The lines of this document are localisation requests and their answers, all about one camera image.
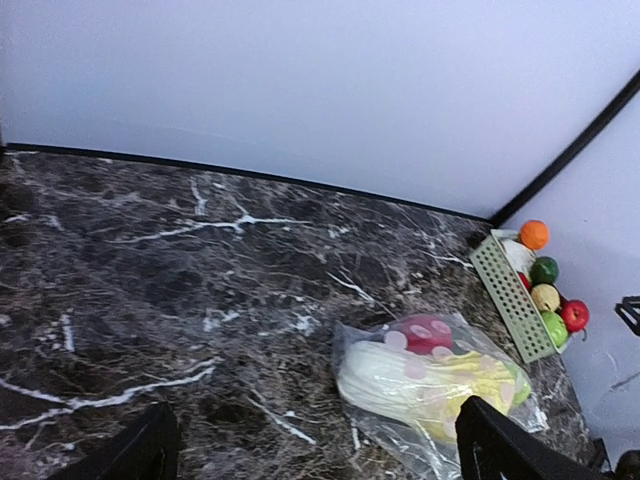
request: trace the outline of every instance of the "basket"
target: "basket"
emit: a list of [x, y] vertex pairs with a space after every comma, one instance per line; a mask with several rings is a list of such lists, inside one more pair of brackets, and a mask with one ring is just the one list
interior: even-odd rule
[[471, 254], [471, 263], [489, 291], [525, 363], [562, 353], [567, 344], [558, 348], [551, 340], [531, 295], [507, 260], [500, 243], [506, 239], [517, 240], [518, 232], [491, 230], [491, 234]]

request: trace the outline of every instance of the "white wall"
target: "white wall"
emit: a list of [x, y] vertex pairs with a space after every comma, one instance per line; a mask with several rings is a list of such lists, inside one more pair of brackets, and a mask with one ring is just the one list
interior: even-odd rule
[[226, 165], [480, 216], [640, 60], [637, 2], [0, 2], [5, 141]]
[[640, 338], [613, 310], [640, 295], [640, 96], [507, 225], [530, 218], [550, 226], [544, 252], [560, 265], [561, 292], [590, 307], [589, 338], [574, 341], [564, 361], [587, 423], [615, 460], [640, 449]]

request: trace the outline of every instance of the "orange fruit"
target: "orange fruit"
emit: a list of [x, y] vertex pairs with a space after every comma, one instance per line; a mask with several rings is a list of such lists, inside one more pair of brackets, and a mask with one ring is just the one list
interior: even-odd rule
[[520, 241], [531, 250], [540, 250], [549, 243], [549, 227], [540, 220], [530, 220], [520, 229]]

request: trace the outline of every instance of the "marble countertop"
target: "marble countertop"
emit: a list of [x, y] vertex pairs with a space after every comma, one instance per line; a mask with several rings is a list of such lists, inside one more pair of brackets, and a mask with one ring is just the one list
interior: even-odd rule
[[[149, 403], [185, 479], [411, 479], [345, 419], [336, 321], [459, 311], [519, 358], [468, 254], [483, 222], [203, 170], [33, 152], [0, 166], [0, 469], [42, 478]], [[526, 368], [581, 462], [560, 357]]]

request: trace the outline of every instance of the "clear plastic bag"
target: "clear plastic bag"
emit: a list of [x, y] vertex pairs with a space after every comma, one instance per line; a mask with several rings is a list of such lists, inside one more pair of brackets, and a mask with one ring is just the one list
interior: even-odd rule
[[525, 372], [458, 313], [338, 323], [333, 368], [355, 425], [425, 478], [460, 478], [455, 420], [471, 395], [528, 432], [549, 428]]

